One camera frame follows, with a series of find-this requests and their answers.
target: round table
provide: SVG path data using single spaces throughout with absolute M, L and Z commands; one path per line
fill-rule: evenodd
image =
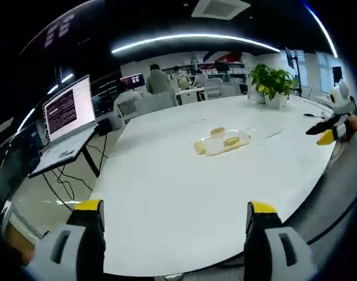
M 243 251 L 247 203 L 269 203 L 282 221 L 310 194 L 334 144 L 306 130 L 331 110 L 291 96 L 271 110 L 246 96 L 169 108 L 130 121 L 91 198 L 104 199 L 104 272 L 164 276 Z M 247 146 L 213 157 L 194 142 L 217 127 L 241 129 Z

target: laptop screen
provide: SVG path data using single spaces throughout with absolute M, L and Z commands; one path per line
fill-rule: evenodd
M 50 141 L 94 121 L 89 76 L 56 94 L 43 107 Z

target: ceiling light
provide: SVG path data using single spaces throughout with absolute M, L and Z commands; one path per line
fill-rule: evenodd
M 53 91 L 55 91 L 57 89 L 58 85 L 55 85 L 54 87 L 51 88 L 50 91 L 47 92 L 47 94 L 51 94 Z
M 228 36 L 228 35 L 198 33 L 198 34 L 168 35 L 168 36 L 161 36 L 161 37 L 151 38 L 151 39 L 147 39 L 147 40 L 143 40 L 143 41 L 138 41 L 136 43 L 128 44 L 128 45 L 122 46 L 120 48 L 114 49 L 114 50 L 112 50 L 112 53 L 114 54 L 114 53 L 117 53 L 117 52 L 124 51 L 126 49 L 130 49 L 130 48 L 133 48 L 133 47 L 136 47 L 136 46 L 139 46 L 139 45 L 148 44 L 148 43 L 155 42 L 155 41 L 162 41 L 162 40 L 176 39 L 176 38 L 191 38 L 191 37 L 228 39 L 228 40 L 234 40 L 234 41 L 240 41 L 240 42 L 245 42 L 245 43 L 249 43 L 249 44 L 254 44 L 254 45 L 257 45 L 257 46 L 264 47 L 266 49 L 275 51 L 275 52 L 279 52 L 280 51 L 277 48 L 271 47 L 269 45 L 266 45 L 266 44 L 263 44 L 263 43 L 260 43 L 260 42 L 257 42 L 257 41 L 251 40 L 251 39 L 235 37 L 235 36 Z
M 62 83 L 64 83 L 65 81 L 67 81 L 68 79 L 73 77 L 73 73 L 69 74 L 67 77 L 65 77 L 64 79 L 62 79 Z
M 36 109 L 33 108 L 32 110 L 29 111 L 29 113 L 27 114 L 27 116 L 26 116 L 26 117 L 24 118 L 24 120 L 21 122 L 21 124 L 20 124 L 19 128 L 17 129 L 15 135 L 17 135 L 17 134 L 21 131 L 22 127 L 24 126 L 24 124 L 26 123 L 26 121 L 29 119 L 29 117 L 33 114 L 34 110 L 36 110 Z
M 327 38 L 328 44 L 331 47 L 331 50 L 332 50 L 332 53 L 333 53 L 334 57 L 337 59 L 338 56 L 337 56 L 337 52 L 336 52 L 336 49 L 335 49 L 335 45 L 333 45 L 333 42 L 332 42 L 327 30 L 325 29 L 324 25 L 321 23 L 321 21 L 316 16 L 316 14 L 308 6 L 306 6 L 306 8 L 309 10 L 309 12 L 313 15 L 314 19 L 319 24 L 319 26 L 321 28 L 321 31 L 323 31 L 324 36 Z

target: window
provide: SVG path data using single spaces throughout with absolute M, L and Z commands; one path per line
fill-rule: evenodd
M 288 59 L 286 57 L 285 50 L 282 50 L 280 52 L 280 55 L 281 55 L 282 61 L 286 61 L 286 62 L 288 61 Z M 301 85 L 308 87 L 307 69 L 306 69 L 306 63 L 305 63 L 305 53 L 303 52 L 303 50 L 291 50 L 291 55 L 293 57 L 296 56 L 298 58 L 298 66 L 300 67 L 300 74 L 301 74 Z M 293 63 L 293 66 L 294 66 L 294 70 L 296 71 L 296 73 L 298 75 L 297 65 L 295 62 Z
M 342 70 L 342 78 L 346 81 L 345 67 L 341 59 L 335 58 L 331 54 L 317 53 L 318 64 L 320 68 L 320 90 L 322 92 L 329 92 L 334 87 L 334 79 L 332 68 L 340 66 Z

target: potted plant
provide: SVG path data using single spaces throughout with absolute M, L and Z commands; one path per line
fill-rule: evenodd
M 288 71 L 258 64 L 250 72 L 250 78 L 257 92 L 265 95 L 268 107 L 278 109 L 286 105 L 294 86 L 294 78 Z

